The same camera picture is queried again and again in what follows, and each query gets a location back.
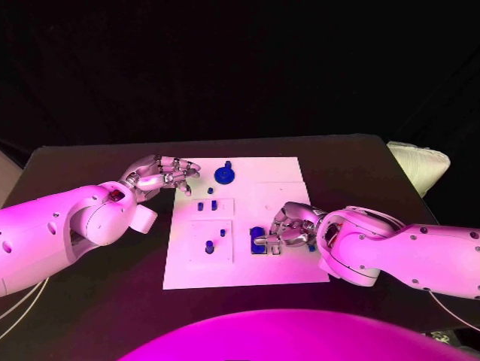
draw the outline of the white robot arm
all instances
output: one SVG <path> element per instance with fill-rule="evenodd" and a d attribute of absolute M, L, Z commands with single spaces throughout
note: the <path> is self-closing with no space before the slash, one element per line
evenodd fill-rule
<path fill-rule="evenodd" d="M 148 233 L 156 213 L 139 205 L 161 188 L 187 195 L 187 177 L 200 167 L 184 159 L 149 156 L 117 182 L 84 186 L 0 210 L 0 296 L 42 281 L 130 227 Z"/>
<path fill-rule="evenodd" d="M 480 229 L 405 224 L 359 207 L 327 213 L 288 202 L 257 245 L 317 244 L 320 267 L 373 286 L 385 271 L 419 290 L 480 299 Z"/>

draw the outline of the cable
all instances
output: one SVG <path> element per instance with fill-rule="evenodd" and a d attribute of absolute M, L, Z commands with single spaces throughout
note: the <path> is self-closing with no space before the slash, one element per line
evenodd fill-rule
<path fill-rule="evenodd" d="M 31 297 L 31 295 L 34 294 L 34 292 L 37 291 L 38 287 L 42 285 L 42 282 L 41 281 L 35 286 L 34 288 L 31 289 L 29 293 L 25 295 L 25 297 L 19 300 L 19 302 L 8 309 L 8 311 L 5 312 L 5 314 L 0 316 L 0 319 L 5 318 L 5 316 L 9 315 L 9 313 L 15 310 L 15 308 L 24 303 L 24 301 L 26 300 L 28 297 Z"/>
<path fill-rule="evenodd" d="M 438 298 L 435 297 L 435 294 L 432 294 L 432 291 L 429 291 L 429 294 L 434 297 L 434 300 L 436 301 L 436 303 L 439 304 L 439 306 L 444 308 L 444 310 L 447 311 L 447 313 L 449 313 L 451 316 L 454 316 L 455 319 L 458 319 L 458 321 L 467 325 L 468 327 L 471 327 L 473 329 L 475 329 L 480 332 L 480 328 L 477 328 L 474 325 L 471 325 L 470 323 L 467 323 L 447 308 L 447 306 L 441 303 L 441 301 L 438 300 Z"/>
<path fill-rule="evenodd" d="M 42 284 L 42 288 L 39 289 L 39 292 L 38 292 L 38 294 L 37 294 L 37 298 L 34 299 L 34 301 L 32 301 L 31 305 L 28 306 L 24 314 L 21 315 L 21 318 L 13 322 L 13 324 L 12 324 L 12 326 L 9 327 L 9 329 L 6 330 L 6 332 L 0 335 L 0 339 L 2 339 L 2 338 L 5 337 L 5 335 L 11 332 L 11 330 L 16 327 L 16 325 L 18 325 L 18 323 L 21 322 L 21 320 L 24 319 L 26 313 L 31 311 L 31 308 L 32 308 L 34 304 L 37 303 L 37 300 L 39 299 L 39 295 L 42 294 L 42 291 L 44 291 L 44 289 L 45 289 L 47 283 L 48 283 L 48 278 L 45 279 L 45 282 L 44 282 L 44 284 Z"/>

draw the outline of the blue object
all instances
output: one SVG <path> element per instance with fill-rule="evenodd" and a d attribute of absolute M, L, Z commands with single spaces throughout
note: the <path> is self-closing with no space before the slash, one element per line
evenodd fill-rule
<path fill-rule="evenodd" d="M 211 254 L 216 248 L 213 247 L 213 241 L 205 241 L 205 253 Z"/>
<path fill-rule="evenodd" d="M 253 227 L 249 234 L 252 236 L 252 254 L 268 254 L 266 246 L 255 244 L 255 238 L 265 235 L 265 229 L 262 227 Z"/>
<path fill-rule="evenodd" d="M 234 181 L 234 171 L 231 169 L 231 162 L 216 170 L 216 182 L 220 184 L 230 184 Z"/>

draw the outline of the white board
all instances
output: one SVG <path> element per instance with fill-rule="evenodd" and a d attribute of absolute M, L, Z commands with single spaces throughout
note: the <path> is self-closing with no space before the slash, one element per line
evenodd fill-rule
<path fill-rule="evenodd" d="M 201 177 L 188 180 L 192 194 L 177 192 L 172 209 L 164 289 L 328 282 L 318 268 L 321 255 L 308 247 L 283 247 L 281 254 L 252 254 L 255 226 L 269 231 L 288 201 L 309 204 L 298 158 L 195 158 Z M 221 185 L 216 170 L 231 162 L 234 181 Z M 217 200 L 217 210 L 211 201 Z M 214 251 L 205 253 L 205 242 Z"/>

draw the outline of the black table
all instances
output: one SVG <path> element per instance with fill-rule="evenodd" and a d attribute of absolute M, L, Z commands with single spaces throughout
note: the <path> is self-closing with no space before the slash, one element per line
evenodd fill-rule
<path fill-rule="evenodd" d="M 296 156 L 318 208 L 331 211 L 359 205 L 405 223 L 435 223 L 395 157 L 372 135 L 44 147 L 32 155 L 6 205 L 116 180 L 148 154 Z M 164 190 L 145 204 L 159 213 L 148 235 L 129 229 L 112 246 L 90 251 L 51 277 L 34 309 L 0 341 L 0 359 L 114 359 L 188 323 L 265 308 L 341 311 L 416 331 L 462 326 L 429 294 L 385 272 L 370 288 L 333 278 L 321 284 L 162 290 L 172 198 L 174 190 Z M 25 292 L 0 298 L 0 313 Z M 480 326 L 480 301 L 441 299 Z M 0 333 L 21 312 L 0 322 Z"/>

